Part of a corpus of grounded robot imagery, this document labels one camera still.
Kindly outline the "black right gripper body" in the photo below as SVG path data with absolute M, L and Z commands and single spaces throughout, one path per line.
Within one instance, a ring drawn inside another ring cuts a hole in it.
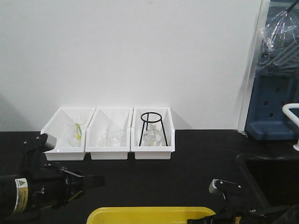
M 246 202 L 227 202 L 226 208 L 214 215 L 188 219 L 188 224 L 272 224 L 273 217 L 248 209 Z

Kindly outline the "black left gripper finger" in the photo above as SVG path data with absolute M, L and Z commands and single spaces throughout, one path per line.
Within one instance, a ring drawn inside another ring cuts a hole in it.
M 62 192 L 64 194 L 77 194 L 86 190 L 105 186 L 104 176 L 81 175 L 69 170 L 63 170 L 64 178 Z

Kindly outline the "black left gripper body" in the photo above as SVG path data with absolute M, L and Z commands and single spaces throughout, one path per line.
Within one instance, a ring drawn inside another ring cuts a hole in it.
M 20 193 L 25 209 L 62 208 L 84 192 L 84 177 L 80 172 L 53 164 L 42 164 L 41 156 L 55 148 L 57 139 L 50 134 L 38 134 L 23 142 L 20 165 Z

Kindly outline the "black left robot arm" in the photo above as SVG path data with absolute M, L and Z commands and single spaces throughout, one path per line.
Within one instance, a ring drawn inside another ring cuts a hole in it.
M 88 189 L 105 186 L 104 176 L 82 175 L 65 167 L 41 164 L 41 156 L 53 150 L 57 139 L 47 133 L 24 141 L 20 171 L 0 178 L 0 218 L 15 214 L 60 209 Z

